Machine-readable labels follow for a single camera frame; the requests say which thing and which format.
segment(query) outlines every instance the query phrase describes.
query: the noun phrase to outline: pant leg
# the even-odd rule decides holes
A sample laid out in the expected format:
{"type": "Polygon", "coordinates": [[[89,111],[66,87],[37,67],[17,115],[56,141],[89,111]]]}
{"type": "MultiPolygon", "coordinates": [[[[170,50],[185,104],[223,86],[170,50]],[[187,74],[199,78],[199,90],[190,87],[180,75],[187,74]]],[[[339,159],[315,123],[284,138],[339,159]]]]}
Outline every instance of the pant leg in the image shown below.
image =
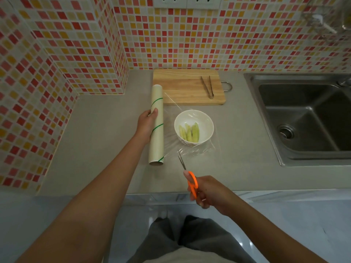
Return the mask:
{"type": "Polygon", "coordinates": [[[238,241],[211,219],[187,216],[180,233],[179,245],[213,252],[237,263],[255,263],[238,241]]]}
{"type": "Polygon", "coordinates": [[[157,218],[151,224],[145,240],[127,263],[142,263],[145,260],[156,259],[179,248],[181,246],[174,240],[169,219],[157,218]]]}

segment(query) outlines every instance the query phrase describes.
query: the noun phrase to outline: orange scissors handle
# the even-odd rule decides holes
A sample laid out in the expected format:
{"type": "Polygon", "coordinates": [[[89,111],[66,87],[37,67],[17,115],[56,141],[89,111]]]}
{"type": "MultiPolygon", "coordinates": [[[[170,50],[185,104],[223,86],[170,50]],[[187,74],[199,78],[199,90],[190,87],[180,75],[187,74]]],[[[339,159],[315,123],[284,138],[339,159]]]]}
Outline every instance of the orange scissors handle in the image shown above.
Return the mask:
{"type": "Polygon", "coordinates": [[[193,172],[191,172],[191,171],[188,171],[188,172],[189,172],[189,174],[191,175],[191,177],[193,178],[194,183],[195,183],[195,184],[192,184],[191,182],[188,181],[188,185],[189,185],[189,187],[190,187],[191,193],[193,193],[194,197],[197,198],[195,189],[198,189],[198,188],[199,188],[199,185],[198,185],[198,183],[197,183],[196,177],[195,177],[195,175],[193,174],[193,172]]]}

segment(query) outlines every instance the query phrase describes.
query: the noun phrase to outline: person's left hand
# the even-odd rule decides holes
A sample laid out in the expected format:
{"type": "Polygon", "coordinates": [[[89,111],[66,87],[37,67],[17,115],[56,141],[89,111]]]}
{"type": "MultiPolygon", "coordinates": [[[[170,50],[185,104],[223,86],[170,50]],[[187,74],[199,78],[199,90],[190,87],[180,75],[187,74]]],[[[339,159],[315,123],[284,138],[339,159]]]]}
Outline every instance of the person's left hand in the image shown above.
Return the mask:
{"type": "Polygon", "coordinates": [[[141,140],[147,144],[150,142],[150,135],[154,128],[155,120],[158,115],[158,110],[155,108],[152,114],[151,110],[144,111],[138,119],[138,126],[135,132],[135,136],[141,138],[141,140]]]}

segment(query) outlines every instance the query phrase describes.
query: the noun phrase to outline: beige shirt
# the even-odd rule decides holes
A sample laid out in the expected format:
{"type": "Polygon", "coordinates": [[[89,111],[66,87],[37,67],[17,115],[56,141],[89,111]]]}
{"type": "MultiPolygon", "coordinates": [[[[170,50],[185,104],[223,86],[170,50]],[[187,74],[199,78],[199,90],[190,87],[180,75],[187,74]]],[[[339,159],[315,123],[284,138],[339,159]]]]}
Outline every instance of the beige shirt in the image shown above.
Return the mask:
{"type": "Polygon", "coordinates": [[[165,254],[154,260],[147,260],[144,263],[235,263],[224,259],[212,252],[202,252],[182,247],[172,253],[165,254]]]}

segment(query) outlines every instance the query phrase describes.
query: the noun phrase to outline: person's left arm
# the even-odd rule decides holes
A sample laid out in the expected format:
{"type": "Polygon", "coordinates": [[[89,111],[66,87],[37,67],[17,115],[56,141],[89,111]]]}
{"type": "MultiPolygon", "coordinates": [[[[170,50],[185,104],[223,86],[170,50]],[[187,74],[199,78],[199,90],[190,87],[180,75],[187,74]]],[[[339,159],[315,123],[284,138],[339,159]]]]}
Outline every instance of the person's left arm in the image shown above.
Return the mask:
{"type": "Polygon", "coordinates": [[[132,139],[17,262],[101,262],[141,153],[150,141],[158,111],[149,114],[150,110],[140,115],[132,139]]]}

